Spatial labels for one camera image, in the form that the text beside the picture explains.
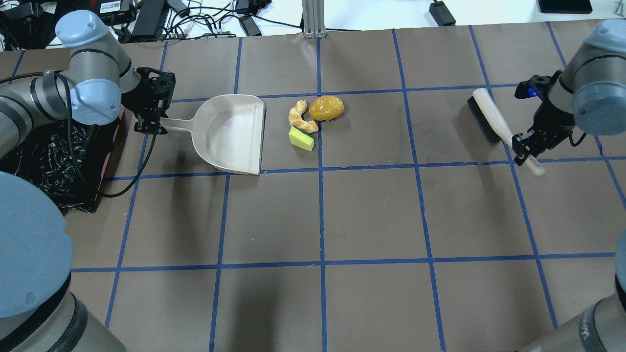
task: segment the brush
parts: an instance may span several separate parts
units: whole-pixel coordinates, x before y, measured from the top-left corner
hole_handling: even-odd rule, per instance
[[[509,148],[513,149],[513,133],[486,89],[475,90],[468,99],[468,105],[489,142],[498,143],[504,140]],[[532,155],[526,158],[524,165],[535,176],[545,173],[543,166]]]

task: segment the croissant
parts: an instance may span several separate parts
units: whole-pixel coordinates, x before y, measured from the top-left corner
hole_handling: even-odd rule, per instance
[[[319,129],[315,121],[304,121],[302,114],[307,111],[307,102],[305,100],[298,101],[291,110],[289,110],[289,123],[306,133],[317,132]]]

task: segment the yellow-green block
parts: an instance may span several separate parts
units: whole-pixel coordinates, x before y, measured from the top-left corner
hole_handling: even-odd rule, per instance
[[[315,140],[313,139],[313,137],[293,126],[291,126],[291,130],[289,130],[289,140],[291,141],[291,144],[295,145],[296,147],[308,151],[313,150],[313,146],[315,145]]]

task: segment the white dustpan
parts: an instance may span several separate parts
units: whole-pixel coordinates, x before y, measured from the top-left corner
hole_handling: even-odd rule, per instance
[[[215,168],[258,175],[264,118],[261,99],[228,94],[205,101],[191,120],[162,118],[161,125],[171,131],[190,132],[198,155]]]

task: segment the black tablet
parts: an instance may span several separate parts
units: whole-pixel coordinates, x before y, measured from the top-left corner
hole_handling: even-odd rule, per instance
[[[542,13],[591,13],[589,0],[538,0]]]

